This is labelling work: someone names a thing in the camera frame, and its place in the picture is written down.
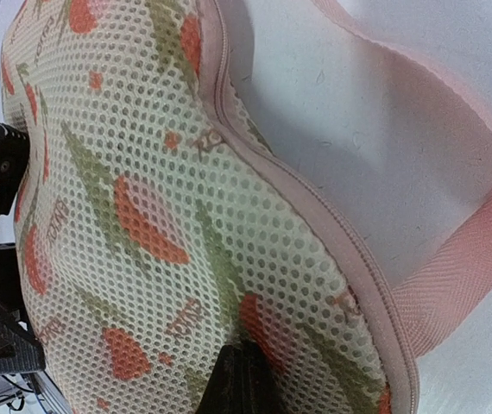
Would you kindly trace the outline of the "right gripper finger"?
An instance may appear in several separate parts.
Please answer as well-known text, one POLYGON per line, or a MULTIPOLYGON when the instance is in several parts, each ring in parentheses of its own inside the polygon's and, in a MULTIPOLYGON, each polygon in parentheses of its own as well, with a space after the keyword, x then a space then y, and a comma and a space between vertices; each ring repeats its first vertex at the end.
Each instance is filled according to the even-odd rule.
POLYGON ((221 348, 197 414, 284 413, 268 359, 254 342, 221 348))

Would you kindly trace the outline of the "floral mesh laundry bag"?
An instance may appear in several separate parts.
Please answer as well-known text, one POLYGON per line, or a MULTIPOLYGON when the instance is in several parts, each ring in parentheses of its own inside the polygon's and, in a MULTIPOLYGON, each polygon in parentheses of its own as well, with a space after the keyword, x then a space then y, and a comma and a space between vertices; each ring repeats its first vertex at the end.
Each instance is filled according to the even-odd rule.
POLYGON ((419 381, 361 237, 270 152, 215 1, 26 1, 3 115, 31 155, 22 295, 73 413, 193 413, 221 347, 287 413, 413 413, 419 381))

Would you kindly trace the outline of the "pink bra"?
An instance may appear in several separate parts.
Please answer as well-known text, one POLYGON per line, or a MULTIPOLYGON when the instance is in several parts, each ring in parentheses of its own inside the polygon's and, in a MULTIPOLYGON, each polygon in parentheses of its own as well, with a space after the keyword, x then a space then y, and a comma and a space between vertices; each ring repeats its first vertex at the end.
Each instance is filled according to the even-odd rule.
POLYGON ((259 133, 351 220, 414 353, 431 352, 492 290, 492 112, 352 2, 222 7, 259 133))

